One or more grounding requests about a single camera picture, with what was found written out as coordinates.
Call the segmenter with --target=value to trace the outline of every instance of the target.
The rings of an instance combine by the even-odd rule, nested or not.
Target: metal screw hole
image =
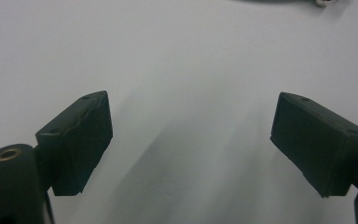
[[[10,161],[21,154],[21,149],[10,148],[0,153],[0,161]]]

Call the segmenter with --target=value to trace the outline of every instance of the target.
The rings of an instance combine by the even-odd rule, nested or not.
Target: white surface
[[[63,223],[354,223],[269,141],[280,91],[358,124],[358,1],[0,1],[0,147],[107,90],[114,139]]]

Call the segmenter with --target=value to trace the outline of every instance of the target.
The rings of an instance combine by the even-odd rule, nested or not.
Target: brass insert
[[[0,153],[0,161],[10,161],[21,154],[21,149],[19,148],[9,148]]]

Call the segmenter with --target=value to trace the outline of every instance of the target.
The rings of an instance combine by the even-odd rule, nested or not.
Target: black bracket
[[[282,92],[271,141],[322,197],[358,188],[358,126],[309,98]],[[355,200],[358,223],[358,196]]]
[[[47,190],[82,192],[112,138],[106,91],[85,95],[36,133],[0,148],[0,224],[54,223]]]

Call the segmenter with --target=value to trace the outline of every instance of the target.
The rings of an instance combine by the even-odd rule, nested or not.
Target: clamp jaw
[[[358,126],[322,105],[282,92],[270,139],[322,197],[358,188]]]
[[[112,138],[106,91],[85,95],[36,133],[0,148],[0,224],[54,223],[47,191],[82,192]]]

